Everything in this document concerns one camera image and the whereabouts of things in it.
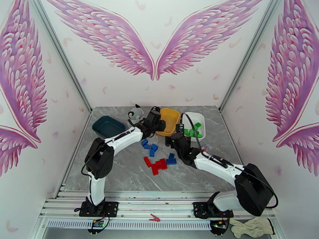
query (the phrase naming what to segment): white glove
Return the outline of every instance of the white glove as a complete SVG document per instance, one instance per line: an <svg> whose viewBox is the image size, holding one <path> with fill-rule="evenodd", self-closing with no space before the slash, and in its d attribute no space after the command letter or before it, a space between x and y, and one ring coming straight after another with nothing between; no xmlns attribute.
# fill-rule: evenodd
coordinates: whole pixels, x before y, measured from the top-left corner
<svg viewBox="0 0 319 239"><path fill-rule="evenodd" d="M247 234L253 238L261 237L264 234L274 234L270 220L266 218L255 217L244 224L231 218L229 223L233 225L231 231L236 238L240 238L242 234Z"/></svg>

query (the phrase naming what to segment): pink feather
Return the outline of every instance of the pink feather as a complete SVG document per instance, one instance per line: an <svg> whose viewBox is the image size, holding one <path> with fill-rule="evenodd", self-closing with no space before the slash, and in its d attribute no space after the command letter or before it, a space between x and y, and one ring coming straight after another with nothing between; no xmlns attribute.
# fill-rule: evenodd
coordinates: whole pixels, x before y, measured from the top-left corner
<svg viewBox="0 0 319 239"><path fill-rule="evenodd" d="M176 28L156 62L156 79L192 67L251 19L262 0L229 0L192 13Z"/></svg>
<svg viewBox="0 0 319 239"><path fill-rule="evenodd" d="M277 147L283 145L293 148L299 166L303 164L309 172L313 172L315 176L319 175L319 122L293 130Z"/></svg>
<svg viewBox="0 0 319 239"><path fill-rule="evenodd" d="M24 133L4 125L0 125L0 177L2 170L6 173L14 164L18 164L18 156L26 147L37 148L37 145Z"/></svg>
<svg viewBox="0 0 319 239"><path fill-rule="evenodd" d="M268 68L268 120L277 126L273 141L299 121L318 81L319 40L300 0L285 0L278 18Z"/></svg>
<svg viewBox="0 0 319 239"><path fill-rule="evenodd" d="M47 113L40 52L29 4L16 0L0 36L0 91L19 128L37 142Z"/></svg>
<svg viewBox="0 0 319 239"><path fill-rule="evenodd" d="M58 10L62 22L117 67L154 79L154 61L134 27L124 17L79 0L47 0Z"/></svg>

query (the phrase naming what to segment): teal container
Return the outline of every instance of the teal container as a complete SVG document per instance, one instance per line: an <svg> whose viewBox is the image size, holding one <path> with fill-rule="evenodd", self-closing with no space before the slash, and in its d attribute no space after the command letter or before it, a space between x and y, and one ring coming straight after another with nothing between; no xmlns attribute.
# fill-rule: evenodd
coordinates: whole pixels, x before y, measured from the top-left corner
<svg viewBox="0 0 319 239"><path fill-rule="evenodd" d="M92 130L105 139L126 131L126 126L110 116L102 116L92 125Z"/></svg>

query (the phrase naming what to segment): red block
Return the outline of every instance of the red block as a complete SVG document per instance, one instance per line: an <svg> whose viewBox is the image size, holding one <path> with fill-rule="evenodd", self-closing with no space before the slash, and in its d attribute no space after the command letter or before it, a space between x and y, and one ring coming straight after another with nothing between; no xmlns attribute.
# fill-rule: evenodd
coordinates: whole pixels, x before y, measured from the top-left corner
<svg viewBox="0 0 319 239"><path fill-rule="evenodd" d="M153 172L153 176L158 175L158 169L156 164L152 164L152 172Z"/></svg>
<svg viewBox="0 0 319 239"><path fill-rule="evenodd" d="M161 163L161 168L163 170L167 169L167 164L166 164L165 158L160 159L160 163Z"/></svg>
<svg viewBox="0 0 319 239"><path fill-rule="evenodd" d="M148 159L148 157L144 157L144 161L145 161L147 167L150 168L151 165L152 165L152 163L151 163L151 161Z"/></svg>
<svg viewBox="0 0 319 239"><path fill-rule="evenodd" d="M161 161L160 161L160 160L159 160L159 161L157 161L157 162L155 163L155 165L156 165L156 167L157 167L157 170L162 169L162 163L161 163Z"/></svg>

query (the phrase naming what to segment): white bowl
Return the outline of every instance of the white bowl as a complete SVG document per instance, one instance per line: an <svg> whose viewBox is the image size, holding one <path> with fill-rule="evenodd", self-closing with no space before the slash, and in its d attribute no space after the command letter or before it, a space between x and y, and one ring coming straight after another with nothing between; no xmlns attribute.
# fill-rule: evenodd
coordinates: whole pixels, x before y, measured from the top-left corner
<svg viewBox="0 0 319 239"><path fill-rule="evenodd" d="M203 140L205 135L206 135L204 116L200 113L194 113L194 112L185 112L185 114L187 114L189 116L189 118L192 120L193 125L195 125L198 122L202 124L202 126L198 129L198 131L203 137L198 138L198 140L199 141ZM191 123L189 122L186 115L183 115L182 123L184 124L184 129L188 129L188 130L192 129ZM196 141L196 138L191 137L191 141Z"/></svg>

